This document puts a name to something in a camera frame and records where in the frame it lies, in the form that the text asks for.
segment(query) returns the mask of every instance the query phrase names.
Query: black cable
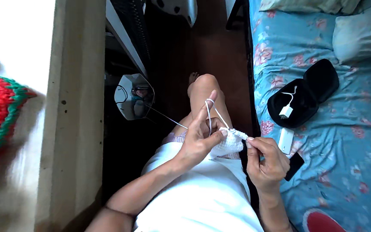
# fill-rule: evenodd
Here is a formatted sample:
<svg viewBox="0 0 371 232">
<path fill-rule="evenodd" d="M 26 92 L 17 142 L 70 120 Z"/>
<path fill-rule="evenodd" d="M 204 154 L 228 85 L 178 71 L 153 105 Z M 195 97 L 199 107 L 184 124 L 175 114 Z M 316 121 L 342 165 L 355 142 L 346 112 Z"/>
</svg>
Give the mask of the black cable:
<svg viewBox="0 0 371 232">
<path fill-rule="evenodd" d="M 128 98 L 128 93 L 127 93 L 127 91 L 125 90 L 124 87 L 122 87 L 122 86 L 120 86 L 120 85 L 117 85 L 117 90 L 123 90 L 123 91 L 124 91 L 124 95 L 125 95 L 125 99 L 124 99 L 124 101 L 122 101 L 122 102 L 117 102 L 117 103 L 124 103 L 124 102 L 127 100 L 127 98 Z"/>
</svg>

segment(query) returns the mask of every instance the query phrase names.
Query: white yarn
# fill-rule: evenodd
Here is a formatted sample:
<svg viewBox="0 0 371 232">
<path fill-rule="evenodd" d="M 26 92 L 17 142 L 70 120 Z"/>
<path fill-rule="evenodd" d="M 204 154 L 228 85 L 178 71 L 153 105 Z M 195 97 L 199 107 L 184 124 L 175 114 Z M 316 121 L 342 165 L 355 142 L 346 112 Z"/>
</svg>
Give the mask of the white yarn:
<svg viewBox="0 0 371 232">
<path fill-rule="evenodd" d="M 214 101 L 212 99 L 207 98 L 207 100 L 205 100 L 204 103 L 206 104 L 207 112 L 209 114 L 209 128 L 210 128 L 209 136 L 211 135 L 211 117 L 210 117 L 210 110 L 209 110 L 209 105 L 208 105 L 207 101 L 211 101 L 213 103 L 214 110 L 217 112 L 220 119 L 223 121 L 224 125 L 227 127 L 227 128 L 221 127 L 220 130 L 226 130 L 228 132 L 228 135 L 227 135 L 227 138 L 225 140 L 221 141 L 218 145 L 213 147 L 213 149 L 210 151 L 209 155 L 206 158 L 209 158 L 209 157 L 214 158 L 214 157 L 217 157 L 217 156 L 223 156 L 223 155 L 231 154 L 231 153 L 234 153 L 234 152 L 242 151 L 243 150 L 242 140 L 247 140 L 247 138 L 249 136 L 244 134 L 241 131 L 230 128 L 227 125 L 227 123 L 224 121 L 223 117 L 220 115 L 217 108 L 214 106 Z M 184 127 L 185 129 L 188 129 L 187 127 L 177 123 L 176 121 L 174 121 L 172 119 L 170 119 L 170 120 L 175 122 L 176 124 Z"/>
</svg>

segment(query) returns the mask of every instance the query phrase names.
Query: hand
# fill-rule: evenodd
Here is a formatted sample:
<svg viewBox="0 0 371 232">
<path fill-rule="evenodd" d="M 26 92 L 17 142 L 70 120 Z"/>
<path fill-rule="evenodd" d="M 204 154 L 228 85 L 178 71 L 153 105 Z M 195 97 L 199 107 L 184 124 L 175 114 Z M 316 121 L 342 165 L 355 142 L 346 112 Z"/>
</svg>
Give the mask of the hand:
<svg viewBox="0 0 371 232">
<path fill-rule="evenodd" d="M 290 160 L 274 139 L 249 138 L 247 144 L 247 173 L 259 193 L 280 193 L 280 181 L 290 169 Z"/>
<path fill-rule="evenodd" d="M 217 99 L 217 91 L 210 94 L 210 99 Z M 208 101 L 209 110 L 213 107 L 213 103 Z M 211 136 L 209 136 L 209 119 L 206 105 L 204 104 L 198 112 L 197 116 L 188 126 L 186 137 L 184 138 L 183 146 L 178 154 L 174 157 L 175 160 L 186 169 L 190 170 L 209 154 L 211 149 L 223 141 L 228 132 L 225 130 L 219 131 L 220 127 L 225 125 L 219 118 L 211 118 Z"/>
</svg>

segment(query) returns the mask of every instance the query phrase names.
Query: fingernail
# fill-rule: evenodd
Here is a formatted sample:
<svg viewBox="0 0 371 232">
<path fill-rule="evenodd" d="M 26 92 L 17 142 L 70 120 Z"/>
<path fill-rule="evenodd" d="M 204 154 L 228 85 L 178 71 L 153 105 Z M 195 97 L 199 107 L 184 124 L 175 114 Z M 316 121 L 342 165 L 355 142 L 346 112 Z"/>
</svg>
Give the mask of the fingernail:
<svg viewBox="0 0 371 232">
<path fill-rule="evenodd" d="M 221 130 L 221 134 L 223 134 L 224 137 L 227 137 L 227 135 L 228 135 L 228 131 L 226 131 L 226 130 Z"/>
</svg>

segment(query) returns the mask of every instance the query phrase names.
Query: power adapter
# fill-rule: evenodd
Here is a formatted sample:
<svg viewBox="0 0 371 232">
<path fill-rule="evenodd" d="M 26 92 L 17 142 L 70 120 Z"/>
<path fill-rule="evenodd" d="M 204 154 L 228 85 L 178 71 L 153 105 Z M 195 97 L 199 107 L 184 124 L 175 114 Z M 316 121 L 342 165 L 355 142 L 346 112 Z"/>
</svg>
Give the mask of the power adapter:
<svg viewBox="0 0 371 232">
<path fill-rule="evenodd" d="M 286 105 L 281 109 L 279 116 L 281 119 L 287 119 L 290 117 L 291 112 L 293 112 L 293 108 L 291 108 L 289 105 Z"/>
<path fill-rule="evenodd" d="M 289 93 L 289 92 L 282 92 L 284 94 L 288 94 L 291 96 L 290 102 L 281 109 L 279 116 L 281 119 L 288 119 L 290 117 L 291 112 L 293 112 L 293 108 L 290 107 L 291 101 L 294 98 L 294 94 L 296 93 L 297 86 L 294 87 L 294 93 Z"/>
</svg>

